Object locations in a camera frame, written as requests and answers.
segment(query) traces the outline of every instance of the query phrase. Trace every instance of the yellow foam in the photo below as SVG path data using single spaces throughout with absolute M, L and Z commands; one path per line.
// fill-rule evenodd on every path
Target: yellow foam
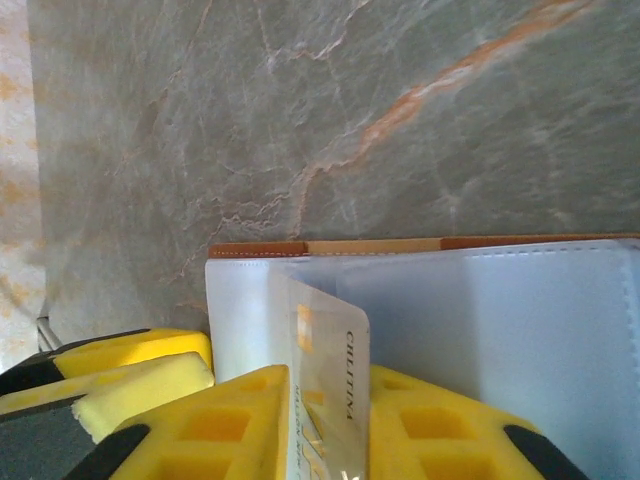
M 289 373 L 271 366 L 124 422 L 149 434 L 112 480 L 285 480 Z
M 166 328 L 96 340 L 56 355 L 53 362 L 65 378 L 72 378 L 186 352 L 196 352 L 211 368 L 211 342 L 205 334 Z
M 194 352 L 143 362 L 142 368 L 73 404 L 73 413 L 98 443 L 127 418 L 213 385 L 211 370 Z
M 370 480 L 543 480 L 505 425 L 530 423 L 382 367 L 371 368 Z

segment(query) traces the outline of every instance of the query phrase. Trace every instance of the gray marble surface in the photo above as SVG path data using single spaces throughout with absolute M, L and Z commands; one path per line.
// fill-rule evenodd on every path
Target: gray marble surface
M 640 230 L 640 2 L 30 0 L 63 340 L 206 329 L 215 242 Z

